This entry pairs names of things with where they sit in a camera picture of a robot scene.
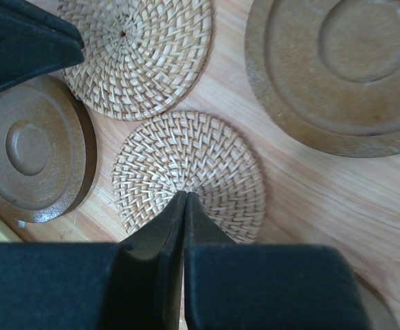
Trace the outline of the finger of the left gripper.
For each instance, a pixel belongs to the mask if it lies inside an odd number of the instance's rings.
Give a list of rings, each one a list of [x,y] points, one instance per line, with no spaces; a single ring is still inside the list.
[[[28,1],[0,1],[0,92],[84,61],[77,28]]]

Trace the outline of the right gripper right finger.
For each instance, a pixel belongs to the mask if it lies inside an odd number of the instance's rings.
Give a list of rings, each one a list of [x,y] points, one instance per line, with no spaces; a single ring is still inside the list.
[[[186,200],[189,329],[371,329],[351,264],[325,245],[235,243]]]

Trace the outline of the brown wooden coaster top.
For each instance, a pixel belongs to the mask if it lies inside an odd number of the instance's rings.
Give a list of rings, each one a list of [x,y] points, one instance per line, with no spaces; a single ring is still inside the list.
[[[245,65],[291,138],[344,157],[400,154],[400,1],[254,1]]]

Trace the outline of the large woven rattan coaster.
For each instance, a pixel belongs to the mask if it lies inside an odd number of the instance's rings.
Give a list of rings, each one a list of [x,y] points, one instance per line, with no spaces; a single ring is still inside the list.
[[[213,38],[211,1],[61,1],[84,61],[63,71],[75,97],[108,118],[169,110],[203,73]]]

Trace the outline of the brown wooden coaster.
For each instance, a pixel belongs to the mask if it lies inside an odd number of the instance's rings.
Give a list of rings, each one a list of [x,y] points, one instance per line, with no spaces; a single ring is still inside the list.
[[[96,173],[91,118],[67,85],[41,76],[0,93],[0,217],[42,223],[88,194]]]
[[[400,154],[400,1],[254,1],[245,65],[291,138],[344,157]]]
[[[400,330],[384,297],[358,273],[355,273],[359,294],[372,330]]]

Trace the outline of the small woven rattan coaster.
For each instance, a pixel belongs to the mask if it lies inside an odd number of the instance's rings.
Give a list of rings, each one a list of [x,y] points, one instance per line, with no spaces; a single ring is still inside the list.
[[[111,171],[114,204],[132,235],[179,191],[238,243],[257,239],[266,212],[263,172],[249,142],[225,120],[173,111],[145,120],[122,143]]]

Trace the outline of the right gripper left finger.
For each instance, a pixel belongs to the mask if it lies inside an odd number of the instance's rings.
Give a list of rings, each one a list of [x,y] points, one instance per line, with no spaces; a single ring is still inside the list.
[[[185,205],[119,243],[0,243],[0,329],[177,327]]]

